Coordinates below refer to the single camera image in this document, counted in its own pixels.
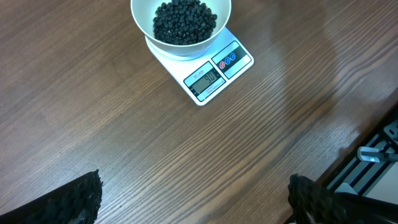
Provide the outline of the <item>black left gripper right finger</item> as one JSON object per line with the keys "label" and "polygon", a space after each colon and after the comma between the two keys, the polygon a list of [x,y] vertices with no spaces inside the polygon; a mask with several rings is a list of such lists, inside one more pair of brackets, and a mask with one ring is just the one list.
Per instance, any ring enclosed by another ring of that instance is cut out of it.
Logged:
{"label": "black left gripper right finger", "polygon": [[397,223],[397,205],[350,193],[334,193],[305,176],[293,174],[288,202],[294,223]]}

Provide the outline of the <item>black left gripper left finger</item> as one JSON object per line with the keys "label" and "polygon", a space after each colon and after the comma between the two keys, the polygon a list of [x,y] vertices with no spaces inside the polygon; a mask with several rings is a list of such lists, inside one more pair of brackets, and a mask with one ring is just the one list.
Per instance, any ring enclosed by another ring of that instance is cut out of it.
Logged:
{"label": "black left gripper left finger", "polygon": [[93,224],[102,201],[99,170],[85,175],[1,215],[8,224]]}

